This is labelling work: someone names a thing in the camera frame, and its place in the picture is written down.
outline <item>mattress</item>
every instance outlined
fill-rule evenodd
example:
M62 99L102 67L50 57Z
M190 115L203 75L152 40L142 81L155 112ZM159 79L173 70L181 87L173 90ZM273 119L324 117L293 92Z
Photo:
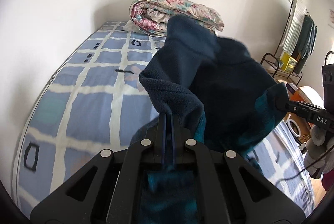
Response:
M125 24L106 22L93 33L51 78L29 116L12 180L12 198L27 217L99 151L126 149L132 135L158 116L138 76L165 38L123 31ZM302 167L287 130L281 123L251 153L272 183ZM306 215L313 210L305 173L278 188Z

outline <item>white grid pattern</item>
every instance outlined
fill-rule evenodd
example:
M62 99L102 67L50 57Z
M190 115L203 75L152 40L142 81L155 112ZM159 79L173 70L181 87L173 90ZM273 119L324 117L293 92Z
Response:
M263 142L264 146L266 147L270 158L275 159L276 155L275 155L275 152L273 151L273 148L270 145L269 141L265 138L265 139L262 140L262 142ZM275 178L284 178L284 171L282 170L281 166L279 164L277 164L276 162L273 162L273 167L275 169L275 174L274 174ZM291 198L291 193L289 191L289 186L288 186L287 182L283 181L283 182L280 182L280 184L283 188L284 194L287 195L289 198Z
M93 57L88 63L82 63L82 64L71 64L67 62L63 67L84 67L83 71L80 73L79 77L77 78L75 85L62 85L62 84L54 84L51 83L49 87L45 91L51 91L56 93L71 93L69 100L66 104L66 108L62 117L62 120L60 122L57 136L52 137L51 135L44 134L40 131L38 131L36 128L29 127L27 124L26 130L24 131L24 135L26 133L32 135L36 140L38 141L44 141L50 144L54 144L56 147L56 155L55 160L53 164L53 175L52 175L52 181L51 181L51 187L50 187L50 193L53 192L57 187L59 187L65 177L65 151L67 148L73 148L78 151L86 151L93 155L97 154L99 151L110 148L113 151L119 151L122 149L125 149L126 147L122 147L119 140L119 135L115 133L119 133L120 130L120 115L121 115L121 106L122 106L122 99L123 95L147 95L146 91L139 91L138 89L133 88L132 86L125 84L124 81L124 75L118 74L116 78L116 82L114 86L111 85L97 85L97 86L81 86L86 78L87 72L92 67L104 67L104 66L119 66L119 69L125 69L126 66L129 64L140 64L140 65L147 65L148 62L145 61L128 61L127 59L127 52L129 50L130 45L130 39L136 38L131 37L131 32L126 31L119 31L118 32L124 32L126 35L126 43L123 45L121 49L108 49L103 48L104 43L109 39L115 39L115 40L124 40L124 38L116 38L116 37L110 37L111 34L117 29L120 22L118 22L116 25L113 25L112 29L109 29L108 35L106 35L104 38L88 38L87 40L102 40L98 48L96 49L78 49L76 53L94 53ZM136 51L138 53L143 52L150 52L152 53L152 56L158 51L154 48L155 41L152 39L152 37L149 37L149 40L140 40L144 42L150 42L151 48L148 50L140 50L140 49L131 49L131 51ZM121 52L121 62L110 64L110 63L96 63L96 60L101 52ZM103 144L98 142L93 142L90 140L77 140L72 137L66 136L66 128L67 123L70 118L71 108L74 100L76 99L76 96L80 94L91 94L91 93L98 93L98 92L104 92L113 94L113 101L111 104L111 118L109 122L110 126L110 143ZM21 162L21 156L16 161L17 162L17 174L20 172L20 162ZM13 181L16 182L16 185L13 186L17 187L17 191L14 191L14 201L18 205L19 208L21 208L20 200L18 199L18 195L23 197L32 207L36 206L39 201L36 200L30 193L28 193L25 189L17 185L16 177L13 178Z
M304 168L304 164L303 162L301 162L301 160L303 161L303 159L300 158L301 152L299 148L296 148L296 150L293 150L291 148L291 146L289 145L288 137L284 134L281 123L273 130L273 132L283 143L286 150L288 150L289 154L291 155L291 159L293 160L294 164L297 166L297 169L302 170ZM291 196L291 199L295 201L300 191L302 190L305 191L309 198L308 199L309 201L306 203L305 214L309 215L315 208L314 192L313 192L311 180L310 180L310 177L307 171L301 172L299 177L301 178L301 181L295 188Z

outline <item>poster on wall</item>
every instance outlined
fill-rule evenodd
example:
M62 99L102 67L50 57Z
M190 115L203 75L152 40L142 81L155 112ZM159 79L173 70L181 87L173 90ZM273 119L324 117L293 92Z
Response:
M330 18L328 25L334 29L334 11L331 9L329 9L329 11L330 11Z

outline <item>wooden floor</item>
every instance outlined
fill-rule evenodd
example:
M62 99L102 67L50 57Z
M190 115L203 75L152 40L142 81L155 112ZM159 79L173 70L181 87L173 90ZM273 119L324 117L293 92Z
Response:
M322 187L322 183L320 179L313 179L311 178L311 183L312 183L312 188L314 191L314 202L315 202L315 206L318 206L318 204L320 203L320 201L323 199L323 197L326 194L325 189Z

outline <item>dark green cloth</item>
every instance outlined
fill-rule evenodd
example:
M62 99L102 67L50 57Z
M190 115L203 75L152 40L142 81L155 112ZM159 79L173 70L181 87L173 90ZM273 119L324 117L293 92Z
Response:
M317 35L317 26L309 15L305 15L302 30L300 32L296 47L291 55L294 59L300 54L300 58L294 68L294 72L300 74L309 55L312 54Z

